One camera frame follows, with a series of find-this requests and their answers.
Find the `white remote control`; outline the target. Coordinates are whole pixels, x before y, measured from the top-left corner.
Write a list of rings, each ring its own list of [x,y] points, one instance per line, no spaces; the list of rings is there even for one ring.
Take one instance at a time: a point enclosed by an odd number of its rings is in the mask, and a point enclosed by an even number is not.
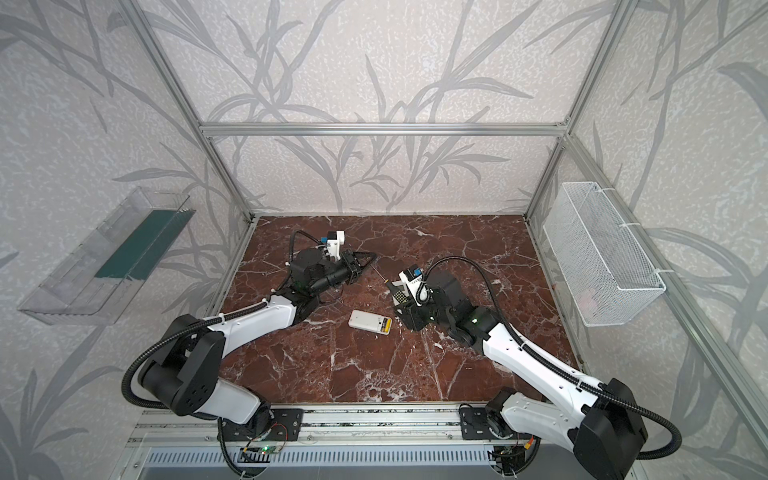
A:
[[[380,335],[388,335],[392,324],[393,319],[390,317],[361,310],[353,310],[348,321],[351,328]]]

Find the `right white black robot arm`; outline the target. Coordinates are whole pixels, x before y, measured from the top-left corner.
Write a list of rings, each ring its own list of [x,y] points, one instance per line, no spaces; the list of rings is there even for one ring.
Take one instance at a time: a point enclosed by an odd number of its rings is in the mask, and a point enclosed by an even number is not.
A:
[[[604,383],[560,361],[496,306],[473,304],[450,273],[404,271],[386,286],[404,326],[418,331],[434,324],[542,394],[542,400],[498,394],[487,406],[498,436],[526,433],[556,444],[595,479],[623,479],[635,461],[665,458],[682,446],[678,427],[639,406],[627,385],[616,378]]]

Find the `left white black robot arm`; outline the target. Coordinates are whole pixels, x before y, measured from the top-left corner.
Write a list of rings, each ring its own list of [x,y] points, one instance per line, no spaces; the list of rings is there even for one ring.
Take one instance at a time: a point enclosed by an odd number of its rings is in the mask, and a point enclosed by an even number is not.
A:
[[[286,279],[264,300],[215,317],[177,317],[162,339],[126,370],[121,381],[124,399],[142,408],[215,417],[263,430],[271,420],[268,402],[223,379],[222,361],[262,336],[306,320],[325,291],[354,283],[376,257],[365,251],[332,255],[320,246],[305,249],[294,256]]]

